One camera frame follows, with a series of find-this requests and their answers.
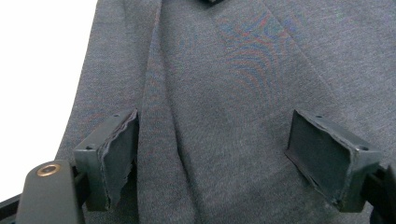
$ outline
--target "white background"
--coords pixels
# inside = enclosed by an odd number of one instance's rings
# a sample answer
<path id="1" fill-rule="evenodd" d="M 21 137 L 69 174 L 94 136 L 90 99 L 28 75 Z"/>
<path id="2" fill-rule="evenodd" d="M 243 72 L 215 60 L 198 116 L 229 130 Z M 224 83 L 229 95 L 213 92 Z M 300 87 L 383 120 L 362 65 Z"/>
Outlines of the white background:
<path id="1" fill-rule="evenodd" d="M 0 202 L 52 161 L 88 45 L 95 0 L 0 1 Z"/>

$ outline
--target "gray garment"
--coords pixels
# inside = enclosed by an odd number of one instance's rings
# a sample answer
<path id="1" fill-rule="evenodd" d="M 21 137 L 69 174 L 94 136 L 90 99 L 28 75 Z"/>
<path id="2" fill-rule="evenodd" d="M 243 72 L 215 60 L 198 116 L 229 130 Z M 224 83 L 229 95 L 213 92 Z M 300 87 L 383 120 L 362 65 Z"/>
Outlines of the gray garment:
<path id="1" fill-rule="evenodd" d="M 284 155 L 294 108 L 394 158 L 391 0 L 99 0 L 57 159 L 136 106 L 141 223 L 368 223 L 339 214 Z M 130 223 L 131 192 L 89 223 Z"/>

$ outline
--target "gray cloth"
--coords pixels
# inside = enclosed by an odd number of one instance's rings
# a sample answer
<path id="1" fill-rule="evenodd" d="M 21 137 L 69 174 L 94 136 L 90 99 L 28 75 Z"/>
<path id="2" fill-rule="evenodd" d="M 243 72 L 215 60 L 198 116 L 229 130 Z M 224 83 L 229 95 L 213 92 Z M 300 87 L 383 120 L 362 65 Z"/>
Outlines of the gray cloth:
<path id="1" fill-rule="evenodd" d="M 89 223 L 368 223 L 369 205 L 338 213 L 283 152 L 302 108 L 389 162 L 395 86 L 391 0 L 99 0 L 57 159 L 137 105 L 138 212 L 125 196 Z"/>

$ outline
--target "brass rivet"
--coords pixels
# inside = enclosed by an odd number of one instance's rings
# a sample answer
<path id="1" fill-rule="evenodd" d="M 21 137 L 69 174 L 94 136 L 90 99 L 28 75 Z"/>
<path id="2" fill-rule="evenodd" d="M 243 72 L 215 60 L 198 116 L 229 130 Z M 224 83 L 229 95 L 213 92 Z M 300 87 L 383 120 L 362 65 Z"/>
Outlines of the brass rivet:
<path id="1" fill-rule="evenodd" d="M 43 177 L 44 176 L 53 175 L 53 174 L 57 173 L 60 169 L 61 169 L 61 165 L 59 165 L 59 164 L 46 165 L 44 167 L 41 167 L 37 171 L 37 175 L 38 176 L 43 176 Z"/>

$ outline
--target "screw hole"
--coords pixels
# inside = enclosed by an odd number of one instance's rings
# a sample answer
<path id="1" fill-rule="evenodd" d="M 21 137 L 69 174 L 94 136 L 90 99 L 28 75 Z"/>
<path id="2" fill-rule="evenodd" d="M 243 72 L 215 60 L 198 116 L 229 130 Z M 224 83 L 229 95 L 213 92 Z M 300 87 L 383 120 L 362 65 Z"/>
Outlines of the screw hole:
<path id="1" fill-rule="evenodd" d="M 41 169 L 41 172 L 43 172 L 44 174 L 47 174 L 47 173 L 52 172 L 54 170 L 56 170 L 56 167 L 51 165 L 51 166 L 47 166 L 47 167 L 44 167 L 43 169 Z"/>
<path id="2" fill-rule="evenodd" d="M 85 147 L 85 149 L 94 149 L 95 145 L 94 144 L 89 144 Z"/>
<path id="3" fill-rule="evenodd" d="M 368 147 L 364 147 L 364 146 L 357 146 L 358 150 L 362 150 L 362 151 L 368 151 L 369 148 Z"/>

